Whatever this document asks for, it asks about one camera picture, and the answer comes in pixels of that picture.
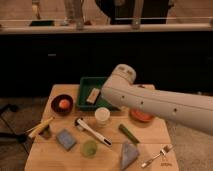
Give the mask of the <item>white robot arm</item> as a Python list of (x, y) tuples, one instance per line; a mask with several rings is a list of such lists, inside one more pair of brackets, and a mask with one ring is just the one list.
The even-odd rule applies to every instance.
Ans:
[(101, 88), (102, 98), (213, 135), (213, 97), (141, 88), (135, 79), (131, 66), (118, 64)]

